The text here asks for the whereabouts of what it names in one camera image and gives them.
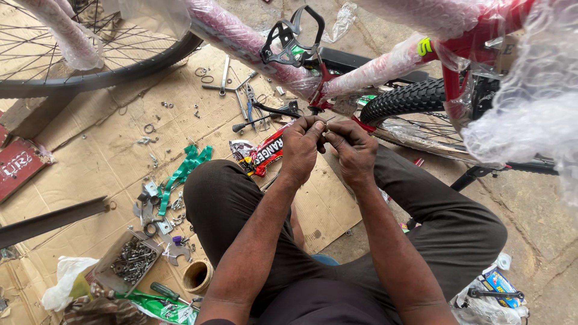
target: bicycle tire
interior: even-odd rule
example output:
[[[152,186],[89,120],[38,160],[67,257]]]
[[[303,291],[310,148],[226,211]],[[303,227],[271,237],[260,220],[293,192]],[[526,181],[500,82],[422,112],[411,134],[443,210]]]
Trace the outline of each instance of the bicycle tire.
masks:
[[[446,93],[443,87],[443,79],[426,80],[423,82],[413,83],[407,86],[395,88],[385,94],[381,94],[371,101],[361,110],[360,120],[367,124],[378,127],[381,123],[393,116],[414,114],[414,113],[431,113],[444,111],[443,102],[446,100]],[[409,147],[416,150],[428,152],[426,149],[420,149],[418,146],[410,146],[407,143],[396,141],[392,137],[380,136],[379,132],[374,133],[377,137],[402,147]],[[451,150],[466,152],[465,146],[455,144],[444,144]],[[438,152],[431,152],[445,157]],[[509,162],[513,170],[541,173],[546,175],[558,175],[554,170],[555,163],[549,158],[535,158],[530,162]]]
[[[193,52],[203,40],[193,33],[187,33],[182,40],[151,57],[125,68],[118,68],[98,74],[74,76],[59,79],[4,80],[0,81],[0,98],[36,98],[60,95],[64,92],[81,93],[116,86],[159,72],[181,61]]]

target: hand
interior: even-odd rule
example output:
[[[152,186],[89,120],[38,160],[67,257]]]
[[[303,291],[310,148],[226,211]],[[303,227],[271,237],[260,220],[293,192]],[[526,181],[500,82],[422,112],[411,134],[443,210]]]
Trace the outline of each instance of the hand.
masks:
[[[377,153],[377,140],[373,139],[354,121],[327,125],[327,142],[339,153],[339,167],[345,182],[354,191],[367,184],[375,184],[373,165]]]
[[[279,176],[301,186],[307,182],[317,160],[317,151],[325,153],[325,120],[313,115],[302,116],[283,131],[283,165]]]

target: snack wrapper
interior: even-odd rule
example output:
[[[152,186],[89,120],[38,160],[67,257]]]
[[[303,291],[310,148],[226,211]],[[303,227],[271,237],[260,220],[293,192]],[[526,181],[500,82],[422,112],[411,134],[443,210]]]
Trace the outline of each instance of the snack wrapper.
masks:
[[[229,141],[233,158],[247,175],[264,177],[267,173],[267,166],[283,156],[283,131],[293,125],[293,122],[279,128],[257,147],[247,140]]]

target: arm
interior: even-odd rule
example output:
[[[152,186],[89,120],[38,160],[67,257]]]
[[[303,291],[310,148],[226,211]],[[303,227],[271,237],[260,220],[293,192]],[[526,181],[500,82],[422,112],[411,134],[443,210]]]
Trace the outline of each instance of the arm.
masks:
[[[357,123],[328,125],[325,138],[339,153],[345,182],[359,202],[373,265],[404,324],[457,324],[442,289],[403,233],[373,178],[377,141]]]
[[[315,166],[324,128],[324,120],[308,116],[283,132],[279,177],[221,258],[196,323],[210,319],[228,319],[237,325],[247,322],[251,305],[269,276],[287,211]]]

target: bicycle wheel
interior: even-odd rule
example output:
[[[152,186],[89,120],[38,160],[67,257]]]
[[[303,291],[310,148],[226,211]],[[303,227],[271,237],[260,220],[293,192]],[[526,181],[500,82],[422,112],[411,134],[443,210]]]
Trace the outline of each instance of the bicycle wheel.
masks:
[[[105,14],[99,0],[69,0],[73,19],[103,41],[102,69],[66,66],[46,26],[11,0],[0,0],[0,98],[32,98],[106,88],[165,69],[194,51],[202,40],[150,32]]]
[[[443,79],[426,80],[395,88],[369,101],[360,120],[377,127],[378,138],[395,145],[481,165],[473,158],[445,114]],[[512,169],[557,175],[554,161],[536,157],[531,162],[509,162]]]

